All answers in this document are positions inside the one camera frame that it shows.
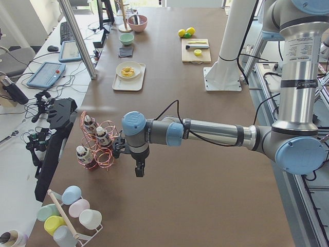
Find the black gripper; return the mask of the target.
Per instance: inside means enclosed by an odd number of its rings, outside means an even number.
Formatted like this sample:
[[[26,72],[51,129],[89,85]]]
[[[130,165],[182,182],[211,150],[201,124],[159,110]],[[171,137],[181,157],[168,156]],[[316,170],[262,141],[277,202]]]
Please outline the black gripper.
[[[131,156],[136,161],[135,174],[136,177],[144,177],[145,160],[149,156],[150,149],[148,145],[140,147],[129,146]]]

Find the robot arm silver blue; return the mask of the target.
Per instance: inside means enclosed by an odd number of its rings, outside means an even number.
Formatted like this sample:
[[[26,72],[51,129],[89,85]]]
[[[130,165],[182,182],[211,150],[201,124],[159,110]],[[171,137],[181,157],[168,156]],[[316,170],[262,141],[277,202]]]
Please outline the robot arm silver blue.
[[[136,161],[136,175],[144,175],[150,143],[179,146],[192,137],[224,147],[244,146],[292,174],[321,167],[326,152],[313,123],[313,106],[321,37],[327,29],[328,1],[268,1],[263,30],[279,33],[285,41],[277,121],[271,127],[243,127],[169,117],[146,119],[129,112],[122,127]]]

